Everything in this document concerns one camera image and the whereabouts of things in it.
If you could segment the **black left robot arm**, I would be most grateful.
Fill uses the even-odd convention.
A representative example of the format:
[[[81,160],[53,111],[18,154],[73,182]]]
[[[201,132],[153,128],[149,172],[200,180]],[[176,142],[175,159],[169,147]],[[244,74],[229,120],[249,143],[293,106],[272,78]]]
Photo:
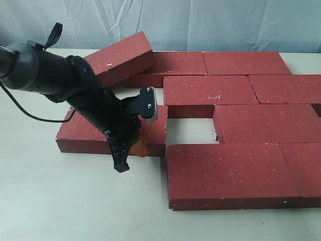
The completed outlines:
[[[35,92],[54,103],[67,102],[107,138],[116,171],[129,169],[129,154],[145,157],[141,119],[155,114],[152,87],[139,95],[117,98],[103,87],[90,64],[80,56],[62,57],[37,43],[1,48],[1,88]]]

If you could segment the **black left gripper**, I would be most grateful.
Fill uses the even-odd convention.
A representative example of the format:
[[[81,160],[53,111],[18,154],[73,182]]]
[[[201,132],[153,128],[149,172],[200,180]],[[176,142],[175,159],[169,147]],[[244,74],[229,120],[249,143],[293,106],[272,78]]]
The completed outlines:
[[[139,133],[141,121],[138,113],[106,112],[100,131],[107,138],[107,143],[113,159],[113,167],[119,172],[129,170],[128,155],[148,156],[148,146]]]

